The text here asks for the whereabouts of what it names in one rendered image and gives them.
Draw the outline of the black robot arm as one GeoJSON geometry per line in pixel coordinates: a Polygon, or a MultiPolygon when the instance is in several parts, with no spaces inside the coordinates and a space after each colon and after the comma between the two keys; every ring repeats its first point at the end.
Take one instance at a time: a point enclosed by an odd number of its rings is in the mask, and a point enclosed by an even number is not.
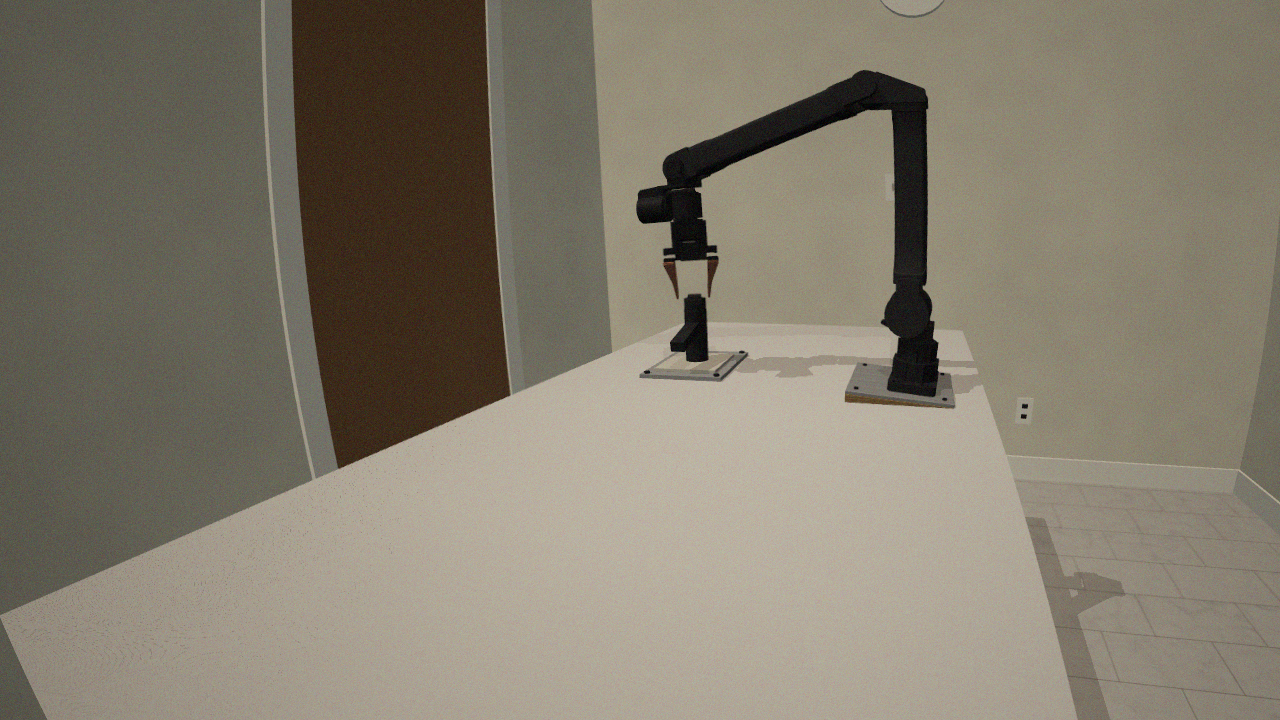
{"type": "Polygon", "coordinates": [[[887,389],[934,397],[940,373],[938,342],[933,340],[931,297],[923,290],[927,282],[928,228],[925,109],[925,88],[877,70],[859,70],[819,94],[669,154],[662,167],[667,184],[637,192],[637,218],[643,224],[669,222],[672,249],[684,254],[698,252],[699,246],[707,247],[707,220],[691,220],[703,217],[701,193],[695,191],[701,187],[701,179],[756,152],[858,113],[892,110],[896,291],[884,307],[881,324],[899,336],[899,348],[893,355],[887,389]],[[676,222],[675,228],[672,220],[680,218],[685,222],[676,222]]]}

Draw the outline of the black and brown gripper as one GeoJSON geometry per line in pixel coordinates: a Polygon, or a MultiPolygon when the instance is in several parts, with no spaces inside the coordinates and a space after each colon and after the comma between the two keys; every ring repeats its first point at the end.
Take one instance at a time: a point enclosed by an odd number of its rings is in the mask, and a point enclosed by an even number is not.
{"type": "MultiPolygon", "coordinates": [[[[663,249],[663,256],[675,255],[675,261],[680,260],[680,258],[681,258],[681,261],[707,260],[708,297],[710,297],[710,286],[712,286],[712,281],[713,281],[713,277],[716,274],[716,268],[717,268],[717,265],[719,263],[719,259],[718,259],[718,256],[707,256],[707,252],[717,252],[717,246],[700,247],[699,252],[692,252],[692,254],[678,252],[678,249],[668,249],[668,250],[663,249]]],[[[663,261],[664,261],[663,266],[666,268],[666,272],[669,275],[669,281],[672,282],[672,284],[675,287],[676,299],[678,299],[678,287],[677,287],[678,282],[675,281],[675,272],[676,272],[676,268],[673,265],[675,261],[673,261],[673,259],[669,259],[669,260],[663,259],[663,261]]]]}

